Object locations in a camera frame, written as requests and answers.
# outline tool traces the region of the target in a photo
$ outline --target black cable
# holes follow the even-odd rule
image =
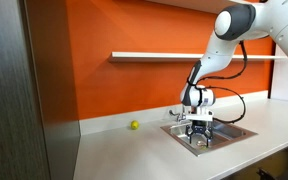
[[[219,122],[221,122],[221,123],[224,123],[224,124],[229,124],[229,123],[234,124],[234,123],[240,121],[241,119],[243,119],[243,117],[245,116],[245,113],[246,113],[246,106],[245,106],[245,102],[244,102],[244,99],[243,99],[242,96],[240,96],[237,92],[235,92],[235,91],[233,91],[233,90],[231,90],[231,89],[228,89],[228,88],[214,87],[214,86],[209,86],[209,87],[207,87],[207,88],[210,88],[210,89],[222,89],[222,90],[230,91],[230,92],[236,94],[236,95],[241,99],[241,101],[242,101],[242,103],[243,103],[243,108],[244,108],[242,115],[241,115],[239,118],[237,118],[237,119],[229,120],[229,121],[225,120],[225,121],[224,121],[224,120],[221,120],[221,119],[218,119],[218,118],[213,117],[213,120],[217,120],[217,121],[219,121]]]
[[[247,53],[246,53],[246,50],[245,50],[244,41],[240,41],[239,44],[241,45],[241,48],[242,48],[243,61],[244,61],[243,68],[242,68],[242,70],[241,70],[240,72],[238,72],[237,74],[235,74],[235,75],[233,75],[233,76],[229,76],[229,77],[223,77],[223,76],[207,76],[207,77],[204,77],[204,78],[199,79],[199,80],[197,81],[197,83],[199,83],[200,81],[206,80],[206,79],[222,79],[222,80],[224,80],[224,79],[234,79],[234,78],[240,76],[240,75],[244,72],[244,70],[245,70],[245,68],[246,68],[246,66],[247,66]]]

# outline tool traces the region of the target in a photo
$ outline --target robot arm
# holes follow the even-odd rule
[[[196,62],[181,92],[185,106],[205,107],[215,102],[214,94],[196,85],[209,73],[224,69],[240,41],[270,36],[288,56],[288,0],[239,4],[225,8],[217,17],[207,51]]]

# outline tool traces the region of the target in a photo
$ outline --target stainless steel sink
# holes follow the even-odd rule
[[[235,125],[213,121],[213,138],[208,141],[209,144],[207,147],[205,136],[199,134],[192,136],[192,142],[190,144],[190,140],[185,134],[185,129],[187,125],[190,126],[191,124],[192,123],[189,122],[180,125],[163,126],[161,128],[196,156],[256,135],[256,133],[252,131]]]

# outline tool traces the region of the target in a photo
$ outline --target wall shelf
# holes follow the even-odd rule
[[[203,54],[149,53],[149,52],[112,52],[109,62],[195,62]],[[250,61],[287,59],[286,56],[248,55]],[[233,55],[232,60],[242,61],[243,55]]]

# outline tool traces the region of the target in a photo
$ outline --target countertop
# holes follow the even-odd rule
[[[157,120],[83,135],[74,180],[221,179],[288,147],[288,102],[246,103],[245,117],[235,125],[258,133],[245,140],[196,157],[160,127]],[[214,109],[215,117],[234,119],[241,105]]]

